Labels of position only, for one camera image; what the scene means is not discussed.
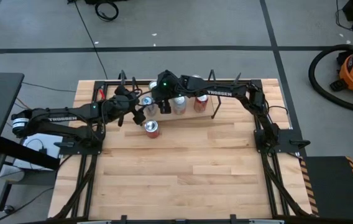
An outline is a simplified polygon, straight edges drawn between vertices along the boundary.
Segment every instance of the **vacuum hose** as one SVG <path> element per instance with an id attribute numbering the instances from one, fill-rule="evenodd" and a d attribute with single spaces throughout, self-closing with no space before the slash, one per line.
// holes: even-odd
<path id="1" fill-rule="evenodd" d="M 325 99 L 341 106 L 344 108 L 347 108 L 349 110 L 353 111 L 353 104 L 352 103 L 348 103 L 344 100 L 341 100 L 340 98 L 330 94 L 329 92 L 327 92 L 326 90 L 324 90 L 318 83 L 318 81 L 316 81 L 316 77 L 314 76 L 314 70 L 317 66 L 317 64 L 319 63 L 319 61 L 326 56 L 327 54 L 330 54 L 331 52 L 335 52 L 338 50 L 345 50 L 348 52 L 352 52 L 353 54 L 353 45 L 349 45 L 349 44 L 340 44 L 340 45 L 335 45 L 334 47 L 331 47 L 330 49 L 324 50 L 322 52 L 320 52 L 320 54 L 318 54 L 312 61 L 311 65 L 309 66 L 309 81 L 312 84 L 312 87 L 314 88 L 315 91 L 317 91 L 321 96 L 323 96 Z"/>

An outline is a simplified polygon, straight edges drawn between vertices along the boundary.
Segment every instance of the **gray floor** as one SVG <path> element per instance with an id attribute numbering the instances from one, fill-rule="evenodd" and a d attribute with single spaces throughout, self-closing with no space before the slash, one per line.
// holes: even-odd
<path id="1" fill-rule="evenodd" d="M 278 46 L 353 44 L 353 33 L 335 25 L 335 0 L 265 0 Z M 340 0 L 342 7 L 345 0 Z M 130 0 L 117 2 L 120 15 L 112 23 L 100 21 L 93 6 L 78 6 L 97 47 L 153 47 L 196 45 L 270 46 L 259 0 Z M 344 15 L 341 22 L 348 25 Z M 92 47 L 74 4 L 60 0 L 2 0 L 0 49 Z M 353 112 L 317 95 L 308 81 L 308 67 L 316 51 L 280 52 L 304 138 L 312 144 L 309 156 L 353 158 Z M 205 76 L 215 69 L 219 78 L 279 78 L 272 51 L 206 50 L 100 52 L 109 75 L 121 69 L 128 77 L 155 78 L 162 70 Z M 327 85 L 336 76 L 335 56 L 319 64 L 317 77 Z M 75 90 L 78 80 L 103 79 L 95 53 L 0 54 L 0 72 L 21 72 L 25 81 Z M 353 101 L 353 94 L 341 93 Z M 19 98 L 32 108 L 71 106 L 72 93 L 23 86 Z M 8 126 L 3 136 L 15 139 Z M 16 207 L 46 187 L 15 187 L 9 204 Z M 51 192 L 0 223 L 43 220 Z"/>

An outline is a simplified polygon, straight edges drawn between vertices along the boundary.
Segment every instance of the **soda can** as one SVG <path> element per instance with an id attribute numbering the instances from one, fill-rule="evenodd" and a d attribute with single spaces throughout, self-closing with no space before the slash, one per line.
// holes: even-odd
<path id="1" fill-rule="evenodd" d="M 208 96 L 207 95 L 203 95 L 203 96 L 199 96 L 196 97 L 195 99 L 195 111 L 198 113 L 202 113 L 206 110 L 207 107 L 207 102 L 208 102 Z"/>
<path id="2" fill-rule="evenodd" d="M 172 99 L 174 102 L 174 113 L 181 115 L 184 114 L 186 111 L 186 99 L 184 96 L 180 96 L 180 97 L 176 97 L 174 99 Z"/>
<path id="3" fill-rule="evenodd" d="M 156 114 L 156 107 L 155 105 L 153 104 L 153 98 L 150 97 L 150 96 L 145 96 L 143 99 L 142 99 L 142 105 L 147 105 L 145 107 L 145 114 L 147 116 L 154 116 Z"/>
<path id="4" fill-rule="evenodd" d="M 149 138 L 157 138 L 160 134 L 160 130 L 158 129 L 158 124 L 154 120 L 146 121 L 145 123 L 146 135 Z"/>
<path id="5" fill-rule="evenodd" d="M 153 80 L 149 83 L 149 91 L 157 86 L 157 80 Z"/>

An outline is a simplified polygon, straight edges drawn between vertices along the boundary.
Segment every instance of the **black hose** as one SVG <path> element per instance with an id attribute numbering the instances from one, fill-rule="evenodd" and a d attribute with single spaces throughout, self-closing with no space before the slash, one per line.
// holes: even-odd
<path id="1" fill-rule="evenodd" d="M 116 10 L 116 14 L 113 17 L 108 17 L 107 15 L 105 15 L 105 13 L 101 12 L 98 9 L 100 5 L 106 4 L 106 3 L 111 5 Z M 117 18 L 117 16 L 119 16 L 119 8 L 116 6 L 116 4 L 114 4 L 110 0 L 102 0 L 102 1 L 99 1 L 98 3 L 95 4 L 95 13 L 101 20 L 103 20 L 105 22 L 110 22 L 110 21 L 115 20 L 115 18 Z"/>
<path id="2" fill-rule="evenodd" d="M 334 47 L 331 47 L 328 50 L 324 50 L 322 52 L 320 52 L 320 54 L 318 54 L 312 61 L 311 65 L 309 66 L 309 81 L 312 84 L 312 87 L 314 88 L 315 91 L 317 91 L 321 96 L 323 96 L 325 99 L 343 107 L 343 108 L 347 108 L 349 110 L 353 111 L 353 104 L 352 103 L 348 103 L 344 100 L 341 100 L 340 98 L 330 94 L 329 92 L 327 92 L 326 90 L 324 90 L 319 83 L 316 81 L 316 78 L 314 77 L 314 70 L 317 66 L 317 64 L 319 63 L 319 61 L 326 56 L 327 54 L 330 54 L 331 52 L 335 52 L 338 50 L 346 50 L 348 52 L 352 52 L 353 54 L 353 45 L 349 45 L 349 44 L 340 44 L 340 45 L 335 45 Z"/>

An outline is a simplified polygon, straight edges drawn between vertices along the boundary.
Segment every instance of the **wooden table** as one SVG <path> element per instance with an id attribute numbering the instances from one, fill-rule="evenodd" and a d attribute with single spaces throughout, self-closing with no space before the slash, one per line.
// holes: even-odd
<path id="1" fill-rule="evenodd" d="M 269 105 L 283 106 L 278 80 L 264 79 L 262 83 Z M 90 102 L 93 85 L 94 81 L 79 82 L 74 107 Z M 217 103 L 213 97 L 214 108 Z M 280 128 L 290 127 L 285 110 L 271 108 L 270 115 Z M 121 128 L 117 122 L 106 126 L 90 220 L 119 220 L 121 215 L 129 220 L 272 216 L 260 154 L 255 149 L 254 117 L 236 99 L 222 98 L 214 119 L 162 121 L 159 126 L 157 139 L 147 138 L 142 127 L 129 118 Z M 298 159 L 288 154 L 278 157 L 285 187 L 302 209 L 311 213 Z M 58 172 L 49 217 L 60 211 L 74 191 L 80 159 L 73 156 Z M 277 190 L 275 197 L 282 213 Z M 80 215 L 84 199 L 83 192 Z"/>

